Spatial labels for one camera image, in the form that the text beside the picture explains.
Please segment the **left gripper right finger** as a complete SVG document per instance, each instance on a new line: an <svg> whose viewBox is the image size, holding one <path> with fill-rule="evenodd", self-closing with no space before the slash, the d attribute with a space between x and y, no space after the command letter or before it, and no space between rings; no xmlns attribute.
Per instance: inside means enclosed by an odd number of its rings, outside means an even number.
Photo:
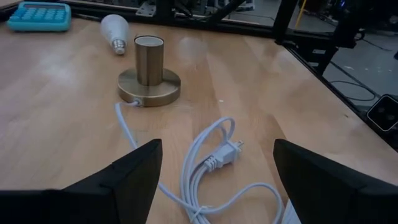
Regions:
<svg viewBox="0 0 398 224"><path fill-rule="evenodd" d="M398 224L398 186L285 139L273 158L302 224Z"/></svg>

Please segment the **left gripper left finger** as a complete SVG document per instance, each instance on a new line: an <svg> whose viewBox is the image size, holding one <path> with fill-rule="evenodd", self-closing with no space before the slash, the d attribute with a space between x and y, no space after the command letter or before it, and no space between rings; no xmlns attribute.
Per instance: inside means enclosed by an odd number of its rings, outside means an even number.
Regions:
<svg viewBox="0 0 398 224"><path fill-rule="evenodd" d="M64 189L0 190L0 224L145 224L161 165L153 139Z"/></svg>

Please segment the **brass lamp socket base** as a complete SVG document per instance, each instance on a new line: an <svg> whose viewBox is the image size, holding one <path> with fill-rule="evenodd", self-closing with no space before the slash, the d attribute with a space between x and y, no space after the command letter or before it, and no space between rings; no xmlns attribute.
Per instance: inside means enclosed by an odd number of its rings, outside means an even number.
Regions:
<svg viewBox="0 0 398 224"><path fill-rule="evenodd" d="M118 94L127 103L155 107L180 96L181 79L164 67L164 40L154 35L134 39L136 66L118 76Z"/></svg>

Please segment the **white lightbulb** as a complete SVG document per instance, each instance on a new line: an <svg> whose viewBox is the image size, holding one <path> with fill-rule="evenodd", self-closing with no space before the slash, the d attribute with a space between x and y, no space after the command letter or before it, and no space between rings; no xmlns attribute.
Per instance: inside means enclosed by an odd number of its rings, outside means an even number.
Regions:
<svg viewBox="0 0 398 224"><path fill-rule="evenodd" d="M100 22L103 37L117 55L124 55L129 36L129 24L125 18L117 14L109 14Z"/></svg>

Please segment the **black square device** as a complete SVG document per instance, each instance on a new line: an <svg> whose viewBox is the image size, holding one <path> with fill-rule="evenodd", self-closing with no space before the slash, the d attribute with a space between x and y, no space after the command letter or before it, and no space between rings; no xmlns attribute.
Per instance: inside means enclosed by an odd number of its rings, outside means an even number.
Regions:
<svg viewBox="0 0 398 224"><path fill-rule="evenodd" d="M398 100L392 95L382 95L366 116L381 131L388 132L398 124Z"/></svg>

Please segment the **yellow pole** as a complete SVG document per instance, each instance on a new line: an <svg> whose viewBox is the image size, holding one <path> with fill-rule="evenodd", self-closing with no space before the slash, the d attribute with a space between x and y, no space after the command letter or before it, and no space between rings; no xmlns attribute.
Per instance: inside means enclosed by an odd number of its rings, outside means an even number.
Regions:
<svg viewBox="0 0 398 224"><path fill-rule="evenodd" d="M296 23L295 23L295 27L294 27L295 29L299 28L299 24L300 24L300 21L301 21L302 16L303 16L303 12L304 12L306 3L307 3L307 0L303 0L302 6L301 6L301 8L299 10L299 14L298 14L298 17L297 17L297 20L296 20Z"/></svg>

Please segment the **turquoise calculator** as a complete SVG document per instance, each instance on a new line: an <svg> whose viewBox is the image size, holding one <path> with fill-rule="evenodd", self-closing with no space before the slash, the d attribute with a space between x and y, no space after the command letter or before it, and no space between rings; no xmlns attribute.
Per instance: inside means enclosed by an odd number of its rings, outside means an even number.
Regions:
<svg viewBox="0 0 398 224"><path fill-rule="evenodd" d="M70 28L72 13L64 3L24 1L6 24L19 32L64 32Z"/></svg>

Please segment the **grey metal bracket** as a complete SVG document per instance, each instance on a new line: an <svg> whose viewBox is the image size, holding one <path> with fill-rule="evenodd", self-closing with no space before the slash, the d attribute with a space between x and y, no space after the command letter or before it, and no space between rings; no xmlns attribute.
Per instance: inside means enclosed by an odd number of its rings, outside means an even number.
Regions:
<svg viewBox="0 0 398 224"><path fill-rule="evenodd" d="M143 0L138 10L136 11L136 15L142 17L154 17L155 14L156 14L155 0Z"/></svg>

